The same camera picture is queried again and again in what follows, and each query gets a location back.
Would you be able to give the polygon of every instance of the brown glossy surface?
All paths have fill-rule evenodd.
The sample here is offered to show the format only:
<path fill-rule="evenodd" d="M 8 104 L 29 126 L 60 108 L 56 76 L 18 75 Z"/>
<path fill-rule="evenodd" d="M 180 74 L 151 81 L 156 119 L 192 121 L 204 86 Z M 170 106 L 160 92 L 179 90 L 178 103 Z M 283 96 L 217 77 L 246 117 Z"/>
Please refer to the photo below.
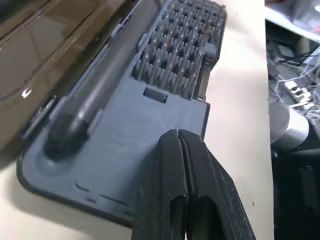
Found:
<path fill-rule="evenodd" d="M 122 3 L 52 0 L 39 16 L 25 19 L 23 28 L 4 36 L 9 38 L 0 43 L 0 149 L 48 98 Z"/>

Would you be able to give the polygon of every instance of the white table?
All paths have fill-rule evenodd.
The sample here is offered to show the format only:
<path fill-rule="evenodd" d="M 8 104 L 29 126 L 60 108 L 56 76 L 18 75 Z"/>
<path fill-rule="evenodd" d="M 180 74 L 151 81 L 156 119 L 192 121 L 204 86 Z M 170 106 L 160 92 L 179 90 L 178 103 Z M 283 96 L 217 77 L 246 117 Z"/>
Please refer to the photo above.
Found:
<path fill-rule="evenodd" d="M 270 240 L 273 181 L 264 1 L 224 4 L 228 20 L 221 58 L 207 91 L 211 112 L 205 141 L 233 178 L 256 238 Z M 129 240 L 131 229 L 31 194 L 18 183 L 14 162 L 1 167 L 0 239 L 42 238 Z"/>

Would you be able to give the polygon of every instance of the rectangular slot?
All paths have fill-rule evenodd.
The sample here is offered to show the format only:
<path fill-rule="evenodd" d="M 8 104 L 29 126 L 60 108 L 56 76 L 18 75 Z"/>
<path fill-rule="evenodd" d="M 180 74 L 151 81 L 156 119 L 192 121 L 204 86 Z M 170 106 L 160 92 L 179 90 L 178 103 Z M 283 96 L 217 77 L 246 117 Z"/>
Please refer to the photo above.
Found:
<path fill-rule="evenodd" d="M 165 95 L 161 92 L 155 91 L 155 90 L 148 88 L 148 87 L 145 88 L 145 90 L 143 92 L 143 96 L 146 96 L 147 98 L 156 100 L 156 101 L 163 103 L 163 104 L 165 104 L 168 99 L 167 95 Z"/>

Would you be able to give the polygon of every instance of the white desk surface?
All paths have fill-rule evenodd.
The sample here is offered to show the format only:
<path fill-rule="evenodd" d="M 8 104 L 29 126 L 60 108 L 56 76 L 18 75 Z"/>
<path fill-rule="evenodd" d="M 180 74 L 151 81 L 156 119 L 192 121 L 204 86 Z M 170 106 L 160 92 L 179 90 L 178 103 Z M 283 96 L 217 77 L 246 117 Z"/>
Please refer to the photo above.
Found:
<path fill-rule="evenodd" d="M 256 238 L 272 240 L 264 1 L 219 2 L 226 5 L 228 20 L 207 90 L 211 111 L 205 141 L 233 178 Z M 18 183 L 14 161 L 0 166 L 0 239 L 43 238 L 130 240 L 131 229 L 31 194 Z"/>

